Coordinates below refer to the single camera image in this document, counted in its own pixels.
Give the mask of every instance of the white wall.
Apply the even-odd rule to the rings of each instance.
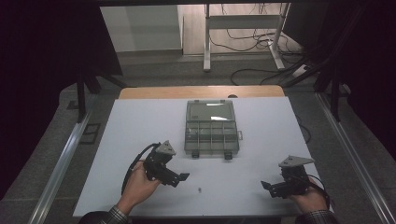
[[[101,7],[116,52],[181,49],[177,6]]]

